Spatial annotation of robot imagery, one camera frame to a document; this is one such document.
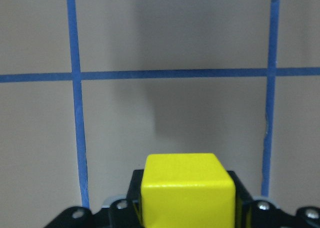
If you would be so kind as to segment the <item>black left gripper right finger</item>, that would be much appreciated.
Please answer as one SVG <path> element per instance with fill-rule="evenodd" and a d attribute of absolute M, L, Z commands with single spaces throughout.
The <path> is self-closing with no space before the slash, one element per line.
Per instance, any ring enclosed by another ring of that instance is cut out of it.
<path fill-rule="evenodd" d="M 304 206 L 288 214 L 266 197 L 254 198 L 234 171 L 228 174 L 235 184 L 235 227 L 319 227 L 320 208 Z"/>

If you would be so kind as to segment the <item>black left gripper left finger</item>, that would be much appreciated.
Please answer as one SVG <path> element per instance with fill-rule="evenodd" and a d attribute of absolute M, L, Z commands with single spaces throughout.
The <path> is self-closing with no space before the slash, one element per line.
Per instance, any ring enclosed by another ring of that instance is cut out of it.
<path fill-rule="evenodd" d="M 63 210 L 46 227 L 143 227 L 140 197 L 144 171 L 134 170 L 125 196 L 106 199 L 97 213 L 73 206 Z"/>

